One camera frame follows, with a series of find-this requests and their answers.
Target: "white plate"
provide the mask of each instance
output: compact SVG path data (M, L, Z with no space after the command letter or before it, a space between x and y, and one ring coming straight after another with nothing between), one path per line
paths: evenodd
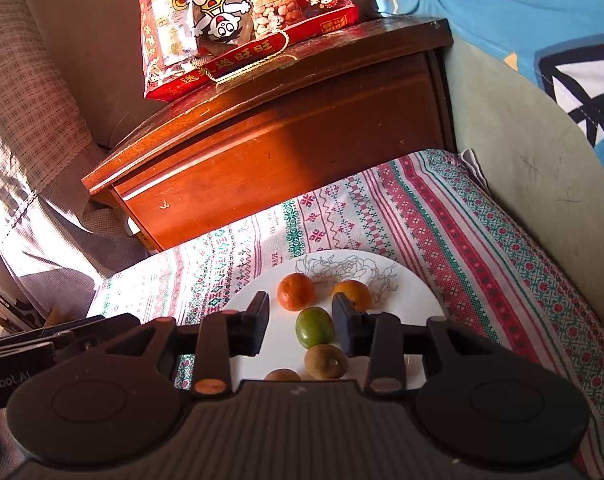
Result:
M261 350L255 357L237 356L231 359L233 389L243 379L261 380L277 368L291 368L303 380L312 380L304 369L306 349L295 336L298 312L289 312L277 302L277 285L293 272L303 272L315 283L317 306L331 313L331 289L342 280L366 283L373 293L374 310L390 312L403 323L425 325L431 316L442 316L442 309L428 286L406 267L378 254L364 251L334 250L304 254L267 270L242 288L226 308L246 310L253 296L264 290L269 294L271 317L264 334ZM345 379L355 379L363 385L368 357L349 359ZM407 388L419 388L425 382L421 358L407 360Z

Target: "striped tablecloth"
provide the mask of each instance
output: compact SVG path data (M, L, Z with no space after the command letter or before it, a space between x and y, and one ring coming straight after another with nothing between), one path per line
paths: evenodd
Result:
M355 249L400 262L455 320L578 385L592 417L576 463L604 477L604 327L460 158L427 150L234 222L116 274L89 315L196 323L300 254ZM187 384L183 362L178 384Z

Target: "black plastic robot part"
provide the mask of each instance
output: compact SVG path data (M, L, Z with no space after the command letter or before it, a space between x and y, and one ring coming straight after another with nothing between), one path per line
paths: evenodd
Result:
M568 461L589 409L567 380L446 319L402 325L333 301L338 340L369 355L355 381L242 381L269 298L200 325L157 319L22 384L8 423L30 457L21 479L578 479ZM195 354L191 390L173 386ZM427 383L405 389L405 354Z
M25 380L139 324L132 314L94 316L0 337L0 408Z

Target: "orange fruit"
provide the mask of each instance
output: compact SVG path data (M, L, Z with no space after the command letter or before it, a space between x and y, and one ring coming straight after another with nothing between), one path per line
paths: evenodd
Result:
M289 274L277 286L277 300L287 310L302 310L315 302L313 282L301 272Z
M368 290L368 286L357 280L346 280L339 282L333 287L331 298L338 292L343 292L349 301L353 304L353 308L358 312L366 312L373 308L373 294Z
M273 370L269 372L266 377L264 377L265 381L301 381L300 376L294 372L293 370L289 370L288 368L279 368L278 370Z

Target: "wooden cabinet top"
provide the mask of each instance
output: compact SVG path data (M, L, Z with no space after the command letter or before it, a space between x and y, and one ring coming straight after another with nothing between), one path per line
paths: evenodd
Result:
M208 128L274 98L351 70L452 44L446 20L383 18L287 48L261 66L168 104L82 179L91 194Z

